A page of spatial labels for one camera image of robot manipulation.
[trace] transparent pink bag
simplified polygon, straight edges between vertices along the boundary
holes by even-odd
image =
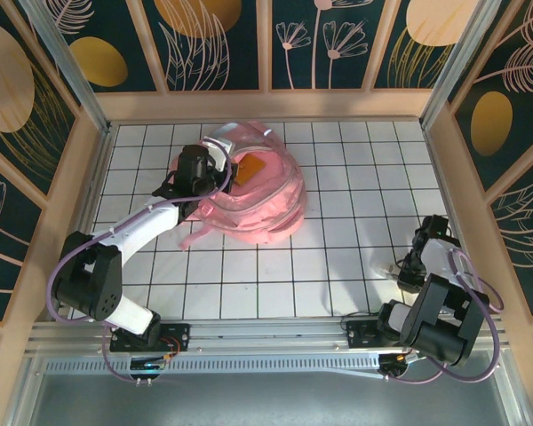
[[[302,225],[306,212],[306,188],[294,157],[278,136],[260,122],[231,122],[209,136],[218,135],[235,144],[233,162],[253,154],[266,166],[244,185],[233,185],[231,193],[218,193],[200,201],[193,216],[204,225],[185,238],[181,248],[187,249],[213,230],[250,244],[288,238]]]

